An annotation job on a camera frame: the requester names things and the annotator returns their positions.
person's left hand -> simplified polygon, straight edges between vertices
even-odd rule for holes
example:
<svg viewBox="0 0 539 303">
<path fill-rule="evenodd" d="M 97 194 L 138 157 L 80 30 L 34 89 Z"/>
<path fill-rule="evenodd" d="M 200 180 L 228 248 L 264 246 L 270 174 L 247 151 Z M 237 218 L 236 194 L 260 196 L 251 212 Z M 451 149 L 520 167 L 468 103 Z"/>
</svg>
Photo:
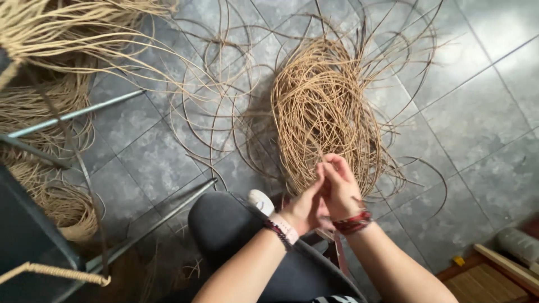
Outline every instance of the person's left hand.
<svg viewBox="0 0 539 303">
<path fill-rule="evenodd" d="M 316 165 L 317 179 L 301 195 L 292 199 L 279 214 L 298 232 L 300 236 L 315 228 L 334 230 L 329 220 L 329 211 L 320 195 L 324 184 L 322 163 Z"/>
</svg>

person's right hand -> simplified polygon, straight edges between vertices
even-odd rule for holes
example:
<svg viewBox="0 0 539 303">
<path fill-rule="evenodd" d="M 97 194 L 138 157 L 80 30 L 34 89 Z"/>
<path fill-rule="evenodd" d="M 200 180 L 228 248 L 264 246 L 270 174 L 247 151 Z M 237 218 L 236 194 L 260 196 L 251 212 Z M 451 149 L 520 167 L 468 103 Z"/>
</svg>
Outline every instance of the person's right hand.
<svg viewBox="0 0 539 303">
<path fill-rule="evenodd" d="M 357 216 L 364 209 L 360 187 L 346 160 L 336 154 L 324 156 L 324 176 L 326 177 L 326 206 L 332 221 Z"/>
</svg>

white sneaker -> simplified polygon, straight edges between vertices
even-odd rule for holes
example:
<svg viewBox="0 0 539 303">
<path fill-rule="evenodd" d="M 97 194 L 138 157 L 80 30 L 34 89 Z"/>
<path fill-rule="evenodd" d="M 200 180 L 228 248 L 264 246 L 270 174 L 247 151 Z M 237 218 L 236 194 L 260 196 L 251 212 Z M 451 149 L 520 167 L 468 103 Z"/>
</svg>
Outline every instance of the white sneaker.
<svg viewBox="0 0 539 303">
<path fill-rule="evenodd" d="M 250 190 L 247 200 L 268 217 L 275 211 L 270 198 L 258 189 Z"/>
</svg>

red beaded bracelet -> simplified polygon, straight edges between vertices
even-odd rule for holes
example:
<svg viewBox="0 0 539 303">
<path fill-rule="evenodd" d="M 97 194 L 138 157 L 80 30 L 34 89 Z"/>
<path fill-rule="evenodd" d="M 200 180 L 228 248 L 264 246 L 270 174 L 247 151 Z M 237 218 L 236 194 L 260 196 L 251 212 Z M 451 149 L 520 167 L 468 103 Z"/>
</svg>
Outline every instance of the red beaded bracelet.
<svg viewBox="0 0 539 303">
<path fill-rule="evenodd" d="M 334 221 L 333 226 L 343 235 L 349 235 L 358 230 L 366 228 L 372 222 L 372 214 L 367 210 L 363 209 L 361 213 L 357 216 Z"/>
</svg>

wrist bracelet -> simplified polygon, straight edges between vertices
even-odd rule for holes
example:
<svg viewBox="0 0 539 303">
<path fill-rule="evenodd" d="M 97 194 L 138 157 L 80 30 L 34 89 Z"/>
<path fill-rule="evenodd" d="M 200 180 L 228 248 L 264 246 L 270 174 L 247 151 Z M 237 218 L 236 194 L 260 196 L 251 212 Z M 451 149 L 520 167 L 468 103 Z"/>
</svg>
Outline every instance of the wrist bracelet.
<svg viewBox="0 0 539 303">
<path fill-rule="evenodd" d="M 296 230 L 279 214 L 273 213 L 264 222 L 264 226 L 277 234 L 281 242 L 285 245 L 286 251 L 290 251 L 292 245 L 299 239 Z"/>
<path fill-rule="evenodd" d="M 372 214 L 364 208 L 357 216 L 339 221 L 333 221 L 333 226 L 341 234 L 346 236 L 353 232 L 366 228 L 369 224 L 371 224 L 371 222 Z"/>
</svg>

